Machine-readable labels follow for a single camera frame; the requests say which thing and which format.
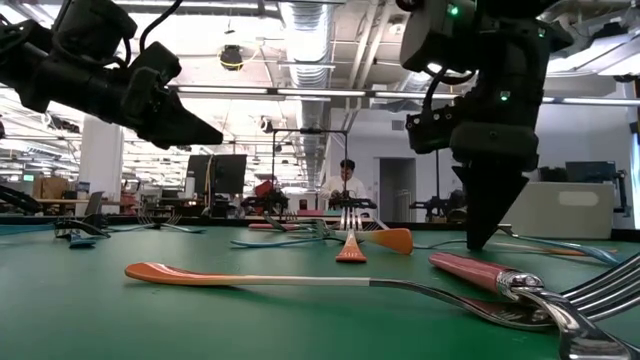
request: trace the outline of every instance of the green table surface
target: green table surface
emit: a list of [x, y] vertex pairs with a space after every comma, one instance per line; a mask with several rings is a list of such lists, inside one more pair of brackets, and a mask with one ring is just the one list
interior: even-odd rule
[[[70, 250], [50, 231], [0, 237], [0, 359], [556, 359], [557, 332], [502, 328], [396, 289], [246, 286], [195, 288], [127, 278], [151, 261], [200, 272], [406, 279], [491, 299], [427, 261], [364, 244], [364, 265], [338, 264], [340, 244], [232, 249], [229, 240], [284, 235], [209, 227], [202, 235], [117, 233]], [[458, 232], [414, 232], [435, 244]], [[592, 243], [630, 256], [632, 243]], [[468, 254], [464, 245], [446, 247]], [[562, 291], [605, 271], [597, 261], [488, 249], [480, 258], [541, 276]], [[640, 308], [599, 323], [640, 344]]]

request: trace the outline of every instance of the man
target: man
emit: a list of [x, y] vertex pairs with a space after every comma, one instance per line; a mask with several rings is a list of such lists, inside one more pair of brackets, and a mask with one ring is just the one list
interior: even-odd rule
[[344, 180], [347, 180], [347, 191], [349, 196], [356, 199], [368, 199], [367, 190], [362, 181], [353, 176], [356, 163], [353, 160], [342, 160], [340, 162], [340, 176], [332, 176], [320, 189], [320, 197], [326, 200], [340, 197], [344, 191]]

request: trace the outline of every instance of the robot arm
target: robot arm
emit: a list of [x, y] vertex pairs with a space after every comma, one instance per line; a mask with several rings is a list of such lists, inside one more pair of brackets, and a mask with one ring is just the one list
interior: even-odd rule
[[[407, 117], [418, 154], [451, 148], [465, 186], [467, 247], [482, 249], [538, 165], [535, 126], [552, 52], [573, 39], [536, 19], [558, 0], [397, 0], [411, 13], [402, 66], [429, 73], [422, 113]], [[437, 73], [428, 68], [437, 64]], [[467, 72], [463, 77], [447, 71]], [[477, 72], [475, 87], [454, 104], [431, 109], [439, 83], [458, 85]]]
[[[0, 25], [0, 82], [15, 89], [26, 108], [43, 113], [56, 101], [161, 148], [220, 144], [222, 134], [167, 88], [181, 71], [173, 53], [154, 42], [129, 64], [136, 29], [110, 0], [67, 0], [52, 29], [33, 20]], [[121, 40], [125, 60], [113, 55]], [[119, 67], [105, 68], [111, 63]]]

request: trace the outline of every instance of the cardboard box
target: cardboard box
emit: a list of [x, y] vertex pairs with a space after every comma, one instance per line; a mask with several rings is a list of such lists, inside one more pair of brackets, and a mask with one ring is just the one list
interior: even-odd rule
[[62, 199], [62, 193], [69, 190], [69, 180], [63, 178], [39, 177], [33, 184], [36, 199]]

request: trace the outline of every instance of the white shirt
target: white shirt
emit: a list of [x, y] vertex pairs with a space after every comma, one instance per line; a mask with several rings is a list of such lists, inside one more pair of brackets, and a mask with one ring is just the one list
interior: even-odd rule
[[[331, 193], [339, 191], [342, 193], [344, 190], [344, 180], [340, 176], [332, 176], [327, 182], [322, 185], [320, 189], [320, 197], [323, 199], [330, 199]], [[362, 181], [358, 180], [355, 176], [351, 176], [351, 179], [347, 181], [347, 191], [349, 196], [356, 199], [368, 199], [367, 190], [364, 188]]]

